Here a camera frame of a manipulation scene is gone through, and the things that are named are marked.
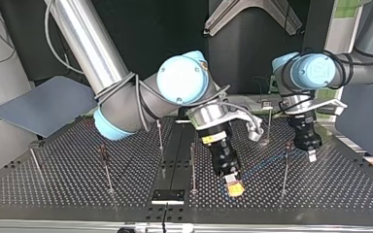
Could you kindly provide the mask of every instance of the metal clamp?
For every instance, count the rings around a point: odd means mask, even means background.
[[[250,117],[248,114],[240,110],[236,110],[234,112],[228,112],[225,115],[215,120],[212,120],[208,123],[205,123],[202,125],[194,125],[194,126],[196,130],[202,130],[202,129],[213,127],[218,124],[222,124],[224,122],[231,121],[233,119],[237,119],[237,118],[247,121],[248,138],[251,141],[257,142],[263,134],[263,129],[260,127],[262,123],[262,119],[257,116],[254,116],[254,119],[256,120],[256,122],[254,122],[252,117]]]
[[[302,105],[299,105],[294,108],[290,108],[286,110],[287,115],[298,115],[305,112],[308,112],[310,110],[317,110],[320,114],[326,114],[326,115],[335,115],[340,116],[345,108],[347,108],[348,105],[341,102],[339,99],[330,99],[330,100],[321,100],[321,99],[314,99],[308,102],[303,103]]]
[[[240,12],[250,7],[263,9],[285,28],[289,35],[295,34],[302,26],[301,20],[287,0],[223,0],[206,21],[204,34],[214,36]]]

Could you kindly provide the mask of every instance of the gray panel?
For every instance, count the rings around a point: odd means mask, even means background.
[[[337,130],[373,155],[373,85],[346,86],[341,101],[348,108],[337,118]]]
[[[0,117],[49,137],[96,106],[92,90],[63,77],[54,77],[31,91],[0,105]]]

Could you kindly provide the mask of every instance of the metal plate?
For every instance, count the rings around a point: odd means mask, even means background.
[[[172,124],[173,118],[162,122],[164,147]],[[105,169],[99,158],[98,148],[103,143],[111,155],[114,194],[108,192]],[[18,216],[2,212],[0,218],[20,218],[31,210],[44,213],[45,209],[58,209],[77,210],[77,219],[97,214],[113,220],[127,219],[131,216],[127,211],[135,211],[135,219],[145,220],[153,211],[149,210],[149,204],[162,159],[156,125],[150,133],[141,130],[116,142],[104,139],[94,127],[93,119],[85,118],[35,153],[42,165],[42,177],[29,157],[20,164],[16,162],[16,167],[0,179],[1,210],[11,213],[21,209]],[[87,215],[79,213],[84,212],[82,208],[89,209]]]
[[[310,163],[301,150],[291,153],[283,195],[285,144],[293,138],[287,121],[272,121],[270,143],[264,147],[248,139],[244,122],[235,121],[232,128],[246,191],[239,198],[227,195],[212,170],[209,151],[195,136],[198,192],[189,194],[186,216],[193,217],[186,221],[373,224],[373,168],[332,137],[324,137],[317,162]]]
[[[76,117],[96,107],[90,87],[56,76],[29,92],[0,105],[0,117],[49,137]]]
[[[113,155],[116,194],[111,195],[97,157],[97,147],[104,140],[92,119],[77,122],[36,150],[43,179],[30,157],[20,164],[15,161],[15,168],[3,169],[6,174],[0,171],[0,219],[373,225],[373,167],[337,139],[322,134],[325,142],[315,163],[309,163],[302,151],[294,151],[287,192],[281,198],[284,145],[293,137],[286,120],[272,121],[271,142],[266,147],[248,140],[244,122],[233,122],[233,145],[243,164],[246,191],[232,199],[213,174],[211,156],[193,127],[173,123],[171,118],[162,122],[167,148],[164,166],[156,126],[150,133],[140,131],[120,142],[105,142]],[[196,194],[190,193],[190,166],[186,166],[193,141]],[[168,151],[175,156],[168,156]],[[161,173],[162,167],[167,172]],[[162,177],[172,182],[163,183]],[[153,191],[169,187],[186,191],[183,206],[151,206]]]

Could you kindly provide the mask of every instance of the metal frame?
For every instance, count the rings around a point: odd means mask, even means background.
[[[208,18],[205,23],[204,34],[215,36],[240,12],[251,7],[263,9],[285,28],[289,35],[295,34],[302,26],[302,22],[296,16],[292,7],[288,5],[287,0],[231,0],[222,1],[210,18]]]

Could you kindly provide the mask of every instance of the dark background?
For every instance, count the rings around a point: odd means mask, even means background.
[[[209,16],[209,5],[219,0],[92,1],[127,68],[142,79],[155,73],[170,56],[201,50],[210,61],[215,81],[219,85],[232,85],[230,94],[265,93],[272,73],[272,59],[301,50],[303,45],[303,34],[288,36],[270,15],[256,8],[240,13],[214,38],[204,38],[202,31]],[[313,3],[322,1],[289,2],[307,25],[313,15],[308,14]],[[68,71],[51,54],[44,34],[45,8],[43,0],[0,0],[2,15],[28,79],[40,84],[54,75],[63,75],[87,84],[84,76]],[[53,20],[50,26],[58,53],[61,57],[66,53],[72,65],[78,67]],[[320,27],[326,35],[327,25]]]

